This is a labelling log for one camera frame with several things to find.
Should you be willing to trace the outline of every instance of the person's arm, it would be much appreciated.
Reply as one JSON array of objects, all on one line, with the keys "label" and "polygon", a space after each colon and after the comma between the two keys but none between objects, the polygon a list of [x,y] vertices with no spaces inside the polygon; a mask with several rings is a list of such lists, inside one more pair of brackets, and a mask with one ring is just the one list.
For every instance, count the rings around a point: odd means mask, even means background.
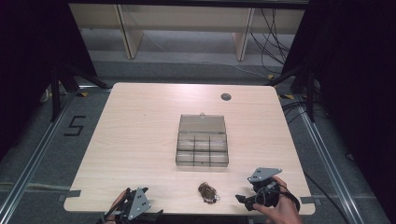
[{"label": "person's arm", "polygon": [[[119,195],[119,197],[113,202],[113,204],[111,204],[111,207],[110,207],[110,208],[112,208],[112,207],[113,207],[114,205],[116,205],[119,201],[121,201],[122,198],[123,198],[123,196],[125,195],[125,193],[126,193],[126,190],[123,191],[123,192]],[[114,216],[114,215],[108,216],[108,218],[106,219],[105,224],[116,224],[116,222],[114,221],[115,217],[116,217],[116,216]]]},{"label": "person's arm", "polygon": [[[283,187],[287,187],[286,183],[277,176],[273,176],[273,179]],[[287,190],[280,187],[280,191],[286,192]],[[268,216],[266,223],[275,224],[301,224],[303,223],[300,215],[298,214],[297,208],[294,202],[291,201],[285,195],[279,194],[279,202],[274,208],[265,207],[262,204],[254,203],[253,208],[257,211]]]}]

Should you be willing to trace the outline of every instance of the wooden table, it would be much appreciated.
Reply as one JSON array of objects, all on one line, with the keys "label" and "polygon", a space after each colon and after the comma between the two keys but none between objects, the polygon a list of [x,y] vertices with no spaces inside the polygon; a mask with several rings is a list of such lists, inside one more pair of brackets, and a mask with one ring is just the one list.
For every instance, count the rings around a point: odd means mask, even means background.
[{"label": "wooden table", "polygon": [[[222,100],[223,93],[232,99]],[[224,116],[228,167],[176,166],[180,116],[201,113]],[[147,187],[149,212],[258,215],[234,196],[254,194],[247,178],[258,167],[281,168],[278,176],[297,198],[311,196],[274,88],[118,83],[71,188],[81,194],[66,199],[64,208],[105,212],[124,189]],[[203,182],[217,190],[220,201],[203,202]],[[314,212],[312,203],[302,204],[300,214]]]}]

